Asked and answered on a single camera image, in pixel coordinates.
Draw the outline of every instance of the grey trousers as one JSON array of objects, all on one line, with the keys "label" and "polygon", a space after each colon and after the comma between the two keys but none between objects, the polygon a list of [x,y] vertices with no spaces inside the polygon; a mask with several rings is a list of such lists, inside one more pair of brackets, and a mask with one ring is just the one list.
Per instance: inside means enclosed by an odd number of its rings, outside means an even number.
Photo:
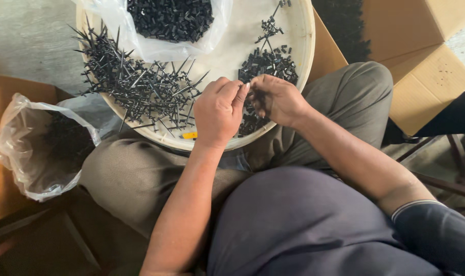
[{"label": "grey trousers", "polygon": [[[389,70],[367,62],[351,64],[308,84],[303,95],[316,110],[379,148],[392,91]],[[329,169],[314,148],[287,127],[276,126],[243,150],[252,172],[217,169],[212,218],[228,195],[256,172],[277,166]],[[79,184],[113,216],[149,237],[187,160],[136,132],[123,133],[106,139],[88,156]]]}]

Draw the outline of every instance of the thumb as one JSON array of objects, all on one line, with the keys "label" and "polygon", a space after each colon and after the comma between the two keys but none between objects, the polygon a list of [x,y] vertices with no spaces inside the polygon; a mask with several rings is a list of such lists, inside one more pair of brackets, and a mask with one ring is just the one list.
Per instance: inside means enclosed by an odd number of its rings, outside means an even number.
[{"label": "thumb", "polygon": [[241,87],[237,91],[236,97],[231,103],[233,115],[235,115],[236,113],[243,113],[244,100],[246,99],[246,95],[250,91],[250,87],[251,83],[247,83],[245,85],[241,85]]}]

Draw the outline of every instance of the right hand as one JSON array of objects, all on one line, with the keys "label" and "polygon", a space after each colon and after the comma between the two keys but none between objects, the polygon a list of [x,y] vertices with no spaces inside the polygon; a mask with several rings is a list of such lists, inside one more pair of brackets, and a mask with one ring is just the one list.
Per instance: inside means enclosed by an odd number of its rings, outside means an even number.
[{"label": "right hand", "polygon": [[293,128],[300,117],[313,109],[293,84],[274,76],[263,74],[253,78],[251,89],[266,92],[248,97],[258,116],[267,116],[281,126]]}]

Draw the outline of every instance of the left hand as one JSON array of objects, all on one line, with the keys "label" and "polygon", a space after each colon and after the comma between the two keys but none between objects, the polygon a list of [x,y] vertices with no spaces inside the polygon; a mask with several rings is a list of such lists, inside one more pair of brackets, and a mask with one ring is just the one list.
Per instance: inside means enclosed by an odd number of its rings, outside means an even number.
[{"label": "left hand", "polygon": [[198,138],[196,144],[224,150],[236,134],[250,84],[221,77],[211,82],[193,105]]}]

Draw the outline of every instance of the person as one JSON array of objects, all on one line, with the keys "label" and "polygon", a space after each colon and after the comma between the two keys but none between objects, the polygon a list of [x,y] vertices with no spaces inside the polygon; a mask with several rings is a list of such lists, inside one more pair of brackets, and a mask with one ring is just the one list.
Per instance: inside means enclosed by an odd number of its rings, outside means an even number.
[{"label": "person", "polygon": [[[378,150],[392,89],[375,62],[305,97],[272,76],[219,78],[194,104],[189,157],[121,134],[88,157],[81,185],[150,235],[140,275],[193,274],[204,256],[207,275],[465,275],[465,218]],[[250,90],[278,126],[244,148],[252,172],[217,168]]]}]

